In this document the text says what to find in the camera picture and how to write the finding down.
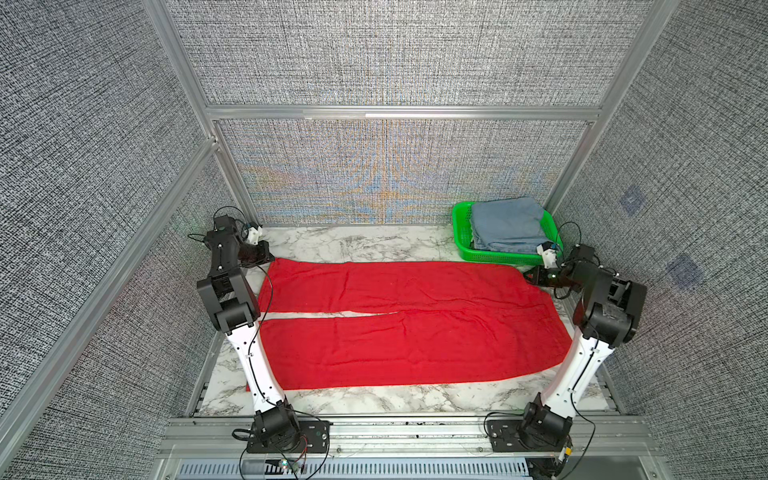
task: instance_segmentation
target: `marble tabletop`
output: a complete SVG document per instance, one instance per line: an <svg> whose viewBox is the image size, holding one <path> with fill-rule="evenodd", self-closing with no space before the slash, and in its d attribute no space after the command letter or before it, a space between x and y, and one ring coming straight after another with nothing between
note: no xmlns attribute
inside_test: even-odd
<svg viewBox="0 0 768 480"><path fill-rule="evenodd" d="M273 227L265 229L265 238L276 257L305 262L461 261L450 225ZM257 292L264 275L259 269L250 269L247 279L253 291ZM564 306L559 300L553 301L561 320L572 332ZM269 314L267 318L360 315L352 312L276 313ZM499 382L292 390L286 395L293 408L318 415L514 410L523 409L536 392L540 392L554 378L556 371L548 369ZM253 415L253 405L245 385L242 366L230 344L225 341L195 415ZM584 411L609 409L595 379L592 379L578 408Z"/></svg>

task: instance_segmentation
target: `folded red towel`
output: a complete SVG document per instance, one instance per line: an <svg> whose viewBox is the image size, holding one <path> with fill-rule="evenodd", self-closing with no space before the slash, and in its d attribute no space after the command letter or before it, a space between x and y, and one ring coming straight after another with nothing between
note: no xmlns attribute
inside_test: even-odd
<svg viewBox="0 0 768 480"><path fill-rule="evenodd" d="M288 390L509 379L559 364L570 346L546 305L274 319L260 335Z"/></svg>
<svg viewBox="0 0 768 480"><path fill-rule="evenodd" d="M400 310L518 308L549 295L512 266L464 262L307 263L279 258L270 266L271 312L393 313ZM262 310L269 283L259 295Z"/></svg>

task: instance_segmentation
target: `cable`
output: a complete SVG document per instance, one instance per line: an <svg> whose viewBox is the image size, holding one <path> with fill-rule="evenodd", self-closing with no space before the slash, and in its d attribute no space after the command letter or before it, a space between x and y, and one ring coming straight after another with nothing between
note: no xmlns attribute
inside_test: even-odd
<svg viewBox="0 0 768 480"><path fill-rule="evenodd" d="M241 437L239 435L235 435L237 433L245 433L246 436ZM251 429L234 429L232 431L232 438L235 440L240 440L241 442L247 442L250 439L251 434L253 434L253 430Z"/></svg>
<svg viewBox="0 0 768 480"><path fill-rule="evenodd" d="M243 475L243 467L241 466L243 464L243 455L245 455L245 451L248 449L248 445L243 449L243 452L240 453L240 460L237 461L237 473L240 474L240 478L245 480L245 475Z"/></svg>
<svg viewBox="0 0 768 480"><path fill-rule="evenodd" d="M205 243L205 240L198 240L195 237L203 237L203 238L205 238L205 235L203 235L202 233L187 233L187 238L188 239L194 240L194 241L200 242L200 243Z"/></svg>
<svg viewBox="0 0 768 480"><path fill-rule="evenodd" d="M253 371L253 364L250 361L250 358L251 358L250 357L250 348L253 346L253 343L256 341L256 337L259 335L259 330L261 330L261 324L264 323L264 320L266 319L266 315L270 311L270 307L272 306L272 298L274 298L274 296L275 296L275 285L274 285L274 283L272 283L272 278L266 272L266 270L261 268L261 265L256 265L256 266L259 268L259 270L264 272L264 275L266 276L266 279L269 280L269 282L270 282L270 301L266 304L266 309L264 310L264 316L259 321L259 326L256 328L256 332L253 334L253 338L251 339L250 343L248 344L248 366L250 368L250 374L253 377L253 382L256 384L256 390L259 392L259 394L261 394L261 398L264 400L264 402L267 402L267 403L269 403L272 406L276 406L277 408L286 410L287 412L301 413L302 415L307 415L307 416L313 417L314 419L318 420L319 422L322 422L323 420L320 417L318 417L317 415L314 415L312 413L302 412L301 410L296 410L296 409L289 410L289 409L285 408L284 406L280 406L280 405L277 405L275 403L272 403L264 395L264 392L261 391L261 387L259 387L259 381L256 378L256 373ZM326 464L326 460L328 460L328 454L329 454L329 451L330 451L330 448L331 448L330 439L327 439L327 440L328 441L326 442L326 456L323 458L323 462L320 464L319 467L317 467L317 469L312 473L312 475L308 476L305 480L310 480L310 478L315 476L317 474L317 472L319 472L320 469L323 468L323 466Z"/></svg>
<svg viewBox="0 0 768 480"><path fill-rule="evenodd" d="M598 341L598 344L599 344L600 343L600 335L597 332L595 332L595 335L597 336L596 340ZM589 356L589 359L587 360L587 363L584 364L584 369L581 370L581 373L579 374L578 378L576 379L576 382L574 382L574 388L576 388L576 385L578 385L579 381L581 380L581 377L584 376L584 374L587 372L587 368L589 368L589 364L590 364L590 362L592 362L593 358L594 358L594 351ZM584 458L586 456L586 454L587 454L587 450L589 449L589 445L591 445L592 439L594 438L595 430L598 429L598 426L595 425L594 422L592 422L590 419L587 419L586 417L584 417L581 414L581 412L579 412L578 409L576 408L576 403L574 402L574 393L573 393L573 391L571 391L571 405L574 407L574 411L576 411L577 415L579 415L584 421L589 422L589 423L592 424L592 434L589 435L589 441L587 442L587 446L584 447L584 451L581 453L581 456L576 461L576 465L574 465L574 467L571 469L570 472L566 473L565 476L563 476L562 478L559 478L558 480L565 480L571 473L574 472L576 467L578 467L578 464L581 463L581 459Z"/></svg>
<svg viewBox="0 0 768 480"><path fill-rule="evenodd" d="M571 468L570 472L566 473L565 475L560 477L558 480L565 480L566 478L568 478L571 475L571 473L574 472L574 470L576 470L576 467L578 467L578 464L581 463L581 459L584 458L587 455L587 450L589 449L589 445L591 445L592 439L594 438L594 431L598 429L598 426L595 425L594 422L592 422L590 419L587 419L585 416L583 416L581 414L581 412L578 411L578 409L576 408L576 404L574 403L574 394L573 394L573 392L571 392L571 405L573 405L574 410L576 411L577 415L579 415L584 421L589 422L589 423L592 424L592 435L589 435L589 441L587 442L587 446L584 447L584 451L581 453L581 456L576 461L576 465L574 465L574 467Z"/></svg>
<svg viewBox="0 0 768 480"><path fill-rule="evenodd" d="M571 296L571 292L573 292L573 287L572 286L568 287L568 292L565 294L565 296L558 296L558 288L556 286L552 287L552 294L558 300L565 300L565 299L567 299L569 296Z"/></svg>
<svg viewBox="0 0 768 480"><path fill-rule="evenodd" d="M233 208L233 209L237 210L238 212L240 212L240 215L242 215L242 216L243 216L243 220L245 220L245 223L248 223L248 219L247 219L247 217L245 216L245 214L243 213L243 211L242 211L241 209L239 209L239 208L235 207L234 205L224 205L223 207L219 208L218 210L216 210L216 211L214 212L214 218L216 218L216 214L218 214L219 212L221 212L221 211L222 211L222 210L224 210L225 208Z"/></svg>
<svg viewBox="0 0 768 480"><path fill-rule="evenodd" d="M579 245L581 245L581 227L579 227L579 224L578 224L578 223L576 223L576 222L565 222L565 223L561 223L561 224L560 224L560 226L558 227L558 234L554 236L554 243L555 243L555 244L557 244L557 243L558 243L558 238L562 240L562 237L560 236L560 229L561 229L562 227L565 227L565 226L566 226L566 225L568 225L569 223L572 223L572 224L574 224L574 225L576 226L576 228L578 228L578 243L579 243Z"/></svg>
<svg viewBox="0 0 768 480"><path fill-rule="evenodd" d="M482 420L482 429L485 430L485 436L487 436L488 438L491 438L491 434L488 433L488 426L486 425L486 422L488 421L488 417L491 415L509 415L509 414L504 412L488 412L485 414L485 418Z"/></svg>
<svg viewBox="0 0 768 480"><path fill-rule="evenodd" d="M241 219L239 219L239 218L236 218L236 219L235 219L235 225L237 225L237 222L240 222L240 223L242 223L242 224L243 224L243 228L241 228L241 229L240 229L240 238L242 238L243 240L245 240L246 238L248 238L248 236L245 234L245 233L248 231L248 224L247 224L247 223L245 223L245 222L243 222L243 221L242 221Z"/></svg>
<svg viewBox="0 0 768 480"><path fill-rule="evenodd" d="M304 463L301 464L301 468L299 468L299 472L303 472L304 467L306 467L306 450L310 447L310 441L307 439L306 435L302 433L301 438L304 439L304 451L301 452L301 455L299 455L299 458L296 459L296 462L298 462L299 460L301 460L302 457L304 457Z"/></svg>
<svg viewBox="0 0 768 480"><path fill-rule="evenodd" d="M601 269L603 269L603 270L606 270L606 271L608 271L608 270L612 270L612 271L613 271L613 273L612 273L611 275L616 275L616 269L615 269L615 268L610 268L609 266L605 266L605 265L603 265L603 261L602 261L602 260L600 260L600 257L598 257L598 255L597 255L596 253L593 253L593 255L594 255L594 258L598 259L598 266L599 266Z"/></svg>
<svg viewBox="0 0 768 480"><path fill-rule="evenodd" d="M288 467L290 468L290 472L291 472L291 473L293 473L293 477L294 477L296 480L299 480L299 476L298 476L298 475L296 475L296 470L294 470L294 469L293 469L293 465L291 465L291 461L288 459L288 457L286 457L286 454L285 454L285 452L283 452L283 449L282 449L282 448L280 448L279 446L277 446L277 444L276 444L276 443L273 443L272 445L273 445L273 446L274 446L274 447L277 449L277 451L278 451L278 452L280 452L280 454L283 456L283 459L286 461L286 463L288 464Z"/></svg>
<svg viewBox="0 0 768 480"><path fill-rule="evenodd" d="M566 261L563 263L563 266L565 266L566 264L568 264L568 261L569 261L569 260L566 260ZM599 268L600 270L605 270L605 271L609 272L609 273L610 273L612 276L616 276L616 275L617 275L617 271L616 271L616 269L615 269L615 268L611 268L611 267L609 267L609 266L601 266L599 263L595 263L594 261L592 261L592 260L588 260L588 259L586 259L586 258L577 258L577 259L574 259L573 261L574 261L574 264L576 264L576 263L591 263L592 265L595 265L595 266L596 266L597 268Z"/></svg>

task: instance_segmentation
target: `aluminum frame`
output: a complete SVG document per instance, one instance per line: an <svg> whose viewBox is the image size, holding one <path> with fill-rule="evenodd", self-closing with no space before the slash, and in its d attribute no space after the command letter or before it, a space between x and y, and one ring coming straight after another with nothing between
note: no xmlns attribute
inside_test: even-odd
<svg viewBox="0 0 768 480"><path fill-rule="evenodd" d="M245 213L246 220L250 222L259 222L259 216L256 207L253 205L246 189L243 177L237 170L237 165L232 158L229 148L227 148L226 142L221 130L217 128L214 122L206 115L206 100L203 93L203 88L200 85L200 81L197 79L197 75L194 72L192 63L190 62L187 52L184 50L184 46L181 44L181 37L176 29L176 25L168 7L164 0L143 0L144 9L147 11L152 25L154 26L157 36L160 37L161 44L168 55L171 65L173 65L176 75L179 78L181 87L187 94L192 110L200 123L200 127L203 131L212 135L217 139L220 149L216 153L216 159L219 163L219 168L224 176L224 180L227 182L227 186L230 188L232 197L234 198L237 206Z"/></svg>
<svg viewBox="0 0 768 480"><path fill-rule="evenodd" d="M494 453L482 425L486 412L464 414L322 415L331 426L330 455L339 458L473 458L551 456L547 452ZM495 416L520 419L520 416ZM663 472L664 459L641 416L605 415L591 412L597 433L587 456L632 455L647 460L648 468ZM187 458L239 458L242 442L232 429L249 428L250 418L211 417L172 419L161 442L150 478L175 478ZM584 451L592 425L577 418L571 429L573 455ZM323 457L312 454L311 457Z"/></svg>
<svg viewBox="0 0 768 480"><path fill-rule="evenodd" d="M471 105L209 105L211 120L293 118L303 120L584 120L596 121L598 107Z"/></svg>
<svg viewBox="0 0 768 480"><path fill-rule="evenodd" d="M587 162L589 155L600 140L605 128L611 122L611 118L629 90L630 84L643 66L645 59L650 54L650 50L653 48L659 35L661 35L661 31L664 30L667 21L677 10L679 3L680 0L656 0L650 7L650 11L640 27L640 31L635 36L632 46L630 46L618 72L608 87L601 104L600 118L589 125L573 157L571 157L568 165L560 173L560 177L552 187L544 205L544 209L549 213L554 215L558 211L565 195L571 189L571 185L573 185L576 177L581 172L581 168Z"/></svg>
<svg viewBox="0 0 768 480"><path fill-rule="evenodd" d="M168 225L215 146L212 137L200 144L5 411L0 419L0 475L35 427L154 241Z"/></svg>
<svg viewBox="0 0 768 480"><path fill-rule="evenodd" d="M192 389L192 395L189 402L187 402L187 408L184 409L184 415L191 417L194 415L197 409L197 404L203 397L203 389L206 383L210 381L210 376L214 373L214 367L216 361L219 358L219 352L221 352L221 345L224 343L224 334L222 332L216 332L214 339L210 341L208 347L208 354L205 356L205 362L203 368L200 370L200 375L197 376L194 388Z"/></svg>

